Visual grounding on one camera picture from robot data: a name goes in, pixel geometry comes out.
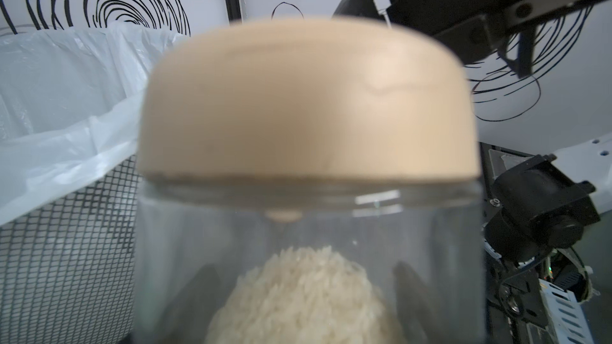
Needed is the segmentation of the rice jar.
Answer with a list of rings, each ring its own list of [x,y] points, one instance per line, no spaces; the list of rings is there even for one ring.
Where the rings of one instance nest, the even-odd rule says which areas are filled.
[[[480,175],[411,184],[142,175],[133,340],[483,343]]]

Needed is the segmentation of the beige lid of jar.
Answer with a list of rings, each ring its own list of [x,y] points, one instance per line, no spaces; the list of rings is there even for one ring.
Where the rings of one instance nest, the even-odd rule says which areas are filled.
[[[247,22],[180,42],[152,70],[146,178],[453,183],[481,173],[462,63],[359,18]]]

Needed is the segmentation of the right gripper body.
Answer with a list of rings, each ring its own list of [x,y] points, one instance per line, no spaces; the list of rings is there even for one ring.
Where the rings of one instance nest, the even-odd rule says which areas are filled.
[[[538,25],[605,0],[390,0],[384,11],[374,0],[342,0],[337,16],[375,20],[431,36],[464,64],[492,52],[509,65],[530,65]]]

